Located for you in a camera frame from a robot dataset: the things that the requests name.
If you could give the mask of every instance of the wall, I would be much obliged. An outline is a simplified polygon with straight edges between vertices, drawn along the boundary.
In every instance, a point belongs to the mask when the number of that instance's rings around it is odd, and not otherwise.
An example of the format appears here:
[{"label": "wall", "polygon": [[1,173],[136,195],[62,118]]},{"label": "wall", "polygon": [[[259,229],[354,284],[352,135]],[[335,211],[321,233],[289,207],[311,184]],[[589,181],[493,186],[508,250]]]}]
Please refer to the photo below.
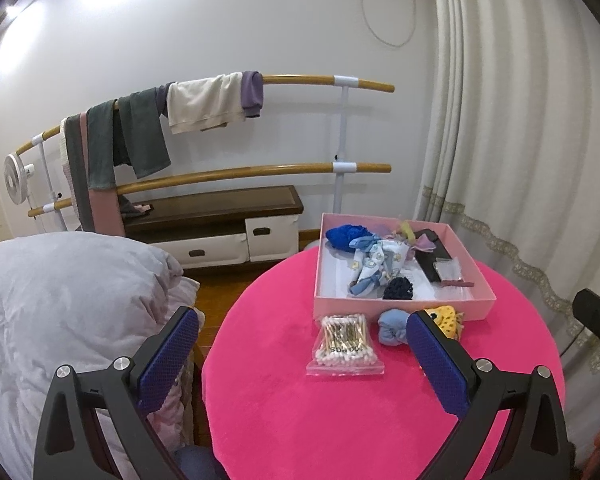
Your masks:
[{"label": "wall", "polygon": [[[414,209],[426,148],[434,60],[434,0],[416,0],[416,29],[402,49],[365,28],[360,0],[36,0],[0,34],[0,182],[4,157],[33,135],[104,100],[172,80],[241,70],[354,75],[391,82],[394,94],[350,92],[349,160],[388,162],[391,175],[347,175],[343,212],[407,216]],[[365,0],[387,41],[412,24],[412,0]],[[263,115],[224,130],[166,134],[173,164],[155,174],[257,164],[333,160],[338,137],[335,88],[268,86]],[[45,143],[54,185],[68,196],[57,139]],[[36,162],[37,152],[23,156]],[[118,168],[118,183],[134,180]],[[165,189],[167,196],[233,187],[295,184],[305,204],[302,229],[331,209],[333,175],[256,178]],[[42,174],[32,178],[48,202]],[[0,196],[14,235],[36,232],[25,205]],[[77,225],[70,209],[69,226]],[[50,215],[46,229],[56,228]]]}]

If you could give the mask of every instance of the table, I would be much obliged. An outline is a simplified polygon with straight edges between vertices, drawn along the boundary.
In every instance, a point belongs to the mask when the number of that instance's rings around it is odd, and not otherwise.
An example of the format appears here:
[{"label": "table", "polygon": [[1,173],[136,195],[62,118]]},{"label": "table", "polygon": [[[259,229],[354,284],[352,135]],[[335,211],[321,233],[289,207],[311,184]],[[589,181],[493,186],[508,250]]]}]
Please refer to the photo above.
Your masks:
[{"label": "table", "polygon": [[[260,276],[229,311],[203,367],[216,457],[232,480],[414,480],[456,423],[407,346],[374,346],[382,376],[305,375],[318,328],[312,319],[317,249]],[[485,320],[465,323],[472,358],[530,373],[544,364],[564,404],[554,340],[520,291],[483,264],[498,298]],[[478,479],[506,421],[500,412],[468,478]]]}]

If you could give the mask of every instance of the pink box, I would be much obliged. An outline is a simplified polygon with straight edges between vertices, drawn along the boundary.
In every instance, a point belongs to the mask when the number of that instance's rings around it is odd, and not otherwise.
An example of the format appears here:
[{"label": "pink box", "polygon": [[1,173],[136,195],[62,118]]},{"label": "pink box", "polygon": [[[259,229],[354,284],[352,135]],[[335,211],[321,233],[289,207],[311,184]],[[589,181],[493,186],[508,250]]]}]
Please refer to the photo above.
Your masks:
[{"label": "pink box", "polygon": [[335,296],[333,278],[335,271],[328,266],[335,266],[330,250],[325,247],[325,232],[344,224],[363,225],[373,233],[385,236],[395,231],[400,220],[380,218],[376,216],[340,215],[324,213],[320,226],[320,248],[318,250],[318,271],[315,278],[314,319],[336,314],[365,314],[371,321],[377,321],[380,314],[392,308],[406,312],[415,312],[423,308],[433,308],[441,304],[449,304],[458,312],[464,312],[467,321],[484,319],[493,306],[496,297],[475,264],[474,259],[458,239],[448,224],[434,222],[409,221],[414,231],[431,229],[435,231],[451,256],[458,257],[462,267],[462,277],[475,285],[470,289],[472,300],[381,300],[378,298],[338,298]]}]

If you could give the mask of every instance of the wooden barre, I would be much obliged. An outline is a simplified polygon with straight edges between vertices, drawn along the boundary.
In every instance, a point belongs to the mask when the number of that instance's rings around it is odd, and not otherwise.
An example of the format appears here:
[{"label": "wooden barre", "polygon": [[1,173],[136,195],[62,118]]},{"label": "wooden barre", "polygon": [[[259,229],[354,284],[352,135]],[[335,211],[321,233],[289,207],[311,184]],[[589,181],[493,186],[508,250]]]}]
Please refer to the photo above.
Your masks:
[{"label": "wooden barre", "polygon": [[[391,173],[390,164],[375,164],[372,162],[357,162],[356,173]],[[214,182],[216,180],[229,180],[232,178],[246,178],[250,176],[275,176],[291,175],[305,173],[334,173],[333,163],[317,162],[313,164],[282,164],[279,166],[247,166],[244,168],[231,168],[228,170],[200,171],[198,173],[186,173],[175,176],[164,176],[162,178],[153,178],[143,180],[142,182],[133,182],[118,186],[116,192],[118,195],[127,193],[137,193],[140,191],[151,191],[153,189],[162,189],[164,187],[184,186],[186,184],[198,184],[200,182]],[[71,198],[63,198],[54,202],[54,209],[59,211],[72,204]],[[27,215],[30,218],[44,213],[43,207],[30,209]]]},{"label": "wooden barre", "polygon": [[[265,85],[327,85],[334,86],[336,78],[333,75],[264,75],[262,82]],[[368,79],[358,79],[358,88],[365,90],[376,90],[379,92],[393,93],[395,86],[389,83],[379,83],[378,81],[370,81]],[[114,104],[114,108],[118,109],[118,103]],[[60,126],[51,128],[42,134],[42,140],[50,139],[60,133]],[[33,148],[31,141],[25,142],[16,150],[16,155],[20,156]]]}]

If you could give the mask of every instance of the curtain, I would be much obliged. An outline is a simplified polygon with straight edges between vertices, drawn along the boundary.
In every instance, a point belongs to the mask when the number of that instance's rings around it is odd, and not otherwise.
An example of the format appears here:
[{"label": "curtain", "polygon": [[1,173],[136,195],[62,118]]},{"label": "curtain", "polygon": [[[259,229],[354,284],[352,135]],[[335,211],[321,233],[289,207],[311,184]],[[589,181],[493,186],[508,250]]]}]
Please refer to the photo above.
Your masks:
[{"label": "curtain", "polygon": [[571,314],[600,294],[600,26],[581,0],[436,0],[438,64],[416,216],[535,304],[564,353],[582,463],[600,428],[600,341]]}]

